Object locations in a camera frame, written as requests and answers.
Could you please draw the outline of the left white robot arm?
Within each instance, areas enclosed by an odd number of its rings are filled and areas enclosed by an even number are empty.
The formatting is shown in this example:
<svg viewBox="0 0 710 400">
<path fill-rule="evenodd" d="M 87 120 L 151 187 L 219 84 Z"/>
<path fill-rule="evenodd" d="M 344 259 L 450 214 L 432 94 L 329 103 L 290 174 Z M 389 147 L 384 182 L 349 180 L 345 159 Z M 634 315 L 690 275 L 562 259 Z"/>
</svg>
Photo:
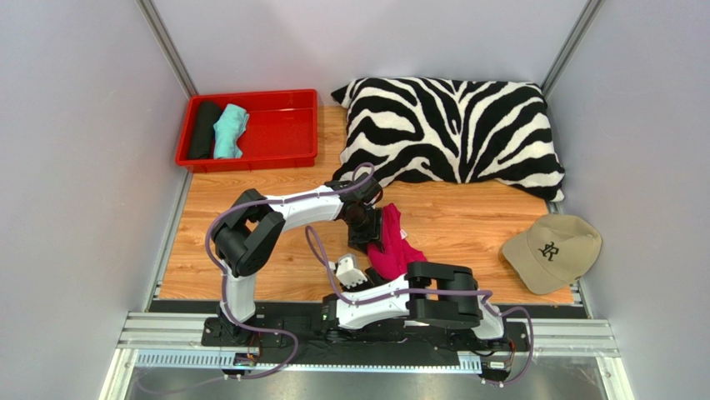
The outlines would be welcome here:
<svg viewBox="0 0 710 400">
<path fill-rule="evenodd" d="M 255 189 L 243 192 L 207 234 L 207 243 L 215 246 L 211 258 L 224 278 L 222 314 L 237 325 L 254 316 L 256 275 L 288 230 L 342 220 L 350 248 L 365 253 L 371 244 L 381 246 L 383 212 L 376 204 L 382 195 L 379 182 L 368 175 L 287 196 L 264 196 Z"/>
</svg>

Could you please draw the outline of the zebra print pillow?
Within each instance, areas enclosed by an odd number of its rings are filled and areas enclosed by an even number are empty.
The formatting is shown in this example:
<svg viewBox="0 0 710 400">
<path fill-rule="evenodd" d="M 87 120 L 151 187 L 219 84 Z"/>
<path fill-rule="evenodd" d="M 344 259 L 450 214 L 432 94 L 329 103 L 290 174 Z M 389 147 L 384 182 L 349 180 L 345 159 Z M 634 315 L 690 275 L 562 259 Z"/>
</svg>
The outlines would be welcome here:
<svg viewBox="0 0 710 400">
<path fill-rule="evenodd" d="M 565 197 L 548 102 L 536 83 L 362 77 L 332 99 L 346 129 L 336 180 L 370 163 L 383 186 L 496 180 L 551 203 Z"/>
</svg>

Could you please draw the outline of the red plastic tray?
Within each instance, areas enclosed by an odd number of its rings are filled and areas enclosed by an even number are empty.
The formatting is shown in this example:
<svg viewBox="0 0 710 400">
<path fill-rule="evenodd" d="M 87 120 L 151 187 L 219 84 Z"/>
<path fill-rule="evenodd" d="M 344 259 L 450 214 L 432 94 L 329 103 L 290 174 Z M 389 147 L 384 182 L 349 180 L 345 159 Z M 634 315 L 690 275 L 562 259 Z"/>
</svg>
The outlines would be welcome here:
<svg viewBox="0 0 710 400">
<path fill-rule="evenodd" d="M 229 104 L 250 115 L 237 145 L 240 158 L 188 160 L 197 109 L 212 101 L 222 111 Z M 197 95 L 187 103 L 178 137 L 175 163 L 190 173 L 217 173 L 274 168 L 307 168 L 318 155 L 318 93 L 314 89 L 233 92 Z"/>
</svg>

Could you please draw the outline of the rolled black t shirt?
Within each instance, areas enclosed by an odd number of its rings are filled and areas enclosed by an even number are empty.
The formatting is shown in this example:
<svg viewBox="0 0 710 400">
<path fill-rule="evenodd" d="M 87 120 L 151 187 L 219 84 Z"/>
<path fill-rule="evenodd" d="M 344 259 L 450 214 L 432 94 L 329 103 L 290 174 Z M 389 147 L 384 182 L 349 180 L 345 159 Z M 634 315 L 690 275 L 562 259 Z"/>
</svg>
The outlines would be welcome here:
<svg viewBox="0 0 710 400">
<path fill-rule="evenodd" d="M 223 110 L 212 101 L 201 102 L 192 130 L 192 140 L 187 153 L 188 160 L 209 159 L 215 138 L 214 124 L 218 122 Z"/>
</svg>

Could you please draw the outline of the rolled teal t shirt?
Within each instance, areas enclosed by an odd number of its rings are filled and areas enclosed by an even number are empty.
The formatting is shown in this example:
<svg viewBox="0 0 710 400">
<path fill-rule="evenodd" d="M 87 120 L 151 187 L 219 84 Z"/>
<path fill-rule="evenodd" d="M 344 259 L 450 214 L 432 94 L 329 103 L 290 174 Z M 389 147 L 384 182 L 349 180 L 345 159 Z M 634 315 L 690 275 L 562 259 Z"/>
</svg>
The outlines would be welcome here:
<svg viewBox="0 0 710 400">
<path fill-rule="evenodd" d="M 236 105 L 229 103 L 220 118 L 213 124 L 215 144 L 212 151 L 214 159 L 241 158 L 243 151 L 238 146 L 239 138 L 246 132 L 250 115 Z"/>
</svg>

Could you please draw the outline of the aluminium frame rail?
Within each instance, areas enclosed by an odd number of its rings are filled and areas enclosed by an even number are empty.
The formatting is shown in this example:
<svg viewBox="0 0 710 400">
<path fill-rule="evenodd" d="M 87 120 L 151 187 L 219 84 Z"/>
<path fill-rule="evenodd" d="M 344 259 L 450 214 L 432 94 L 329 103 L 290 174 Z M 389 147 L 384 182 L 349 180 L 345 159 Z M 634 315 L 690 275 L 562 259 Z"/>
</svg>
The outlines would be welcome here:
<svg viewBox="0 0 710 400">
<path fill-rule="evenodd" d="M 363 373 L 461 373 L 484 378 L 494 363 L 521 357 L 526 375 L 547 358 L 591 358 L 610 399 L 630 399 L 627 374 L 610 324 L 588 318 L 526 318 L 505 311 L 501 339 L 477 338 L 472 330 L 446 330 L 396 318 L 360 332 L 324 333 L 314 303 L 295 303 L 278 316 L 276 304 L 257 307 L 256 334 L 228 335 L 207 313 L 132 312 L 124 323 L 101 398 L 122 399 L 133 371 L 146 368 Z"/>
</svg>

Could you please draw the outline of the magenta t shirt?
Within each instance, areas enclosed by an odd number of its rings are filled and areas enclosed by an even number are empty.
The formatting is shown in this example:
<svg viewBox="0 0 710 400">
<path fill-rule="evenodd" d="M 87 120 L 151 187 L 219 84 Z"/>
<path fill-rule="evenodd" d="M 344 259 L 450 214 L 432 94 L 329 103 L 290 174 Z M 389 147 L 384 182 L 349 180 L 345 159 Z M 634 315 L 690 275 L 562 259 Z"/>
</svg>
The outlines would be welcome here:
<svg viewBox="0 0 710 400">
<path fill-rule="evenodd" d="M 401 213 L 389 203 L 382 208 L 381 244 L 369 243 L 366 254 L 374 270 L 386 280 L 394 280 L 408 271 L 408 264 L 426 262 L 423 252 L 412 247 L 403 235 Z"/>
</svg>

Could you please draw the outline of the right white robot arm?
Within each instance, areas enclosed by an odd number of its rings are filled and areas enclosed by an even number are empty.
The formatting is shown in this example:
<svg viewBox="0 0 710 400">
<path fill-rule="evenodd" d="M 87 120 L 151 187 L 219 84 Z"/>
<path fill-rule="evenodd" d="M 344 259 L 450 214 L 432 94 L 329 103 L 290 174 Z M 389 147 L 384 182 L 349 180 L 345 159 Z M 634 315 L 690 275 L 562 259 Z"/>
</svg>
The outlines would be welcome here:
<svg viewBox="0 0 710 400">
<path fill-rule="evenodd" d="M 467 267 L 411 262 L 388 282 L 369 277 L 322 300 L 322 330 L 358 331 L 373 323 L 406 318 L 435 328 L 471 330 L 481 340 L 505 335 L 503 316 L 490 305 Z"/>
</svg>

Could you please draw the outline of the beige baseball cap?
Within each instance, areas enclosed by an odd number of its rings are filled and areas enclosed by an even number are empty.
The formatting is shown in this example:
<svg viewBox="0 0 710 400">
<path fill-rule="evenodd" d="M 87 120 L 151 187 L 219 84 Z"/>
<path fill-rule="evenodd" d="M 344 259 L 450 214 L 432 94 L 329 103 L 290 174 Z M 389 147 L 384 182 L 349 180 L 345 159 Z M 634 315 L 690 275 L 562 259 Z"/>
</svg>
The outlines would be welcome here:
<svg viewBox="0 0 710 400">
<path fill-rule="evenodd" d="M 544 295 L 586 274 L 602 245 L 599 231 L 582 218 L 549 213 L 509 238 L 501 251 L 527 289 Z"/>
</svg>

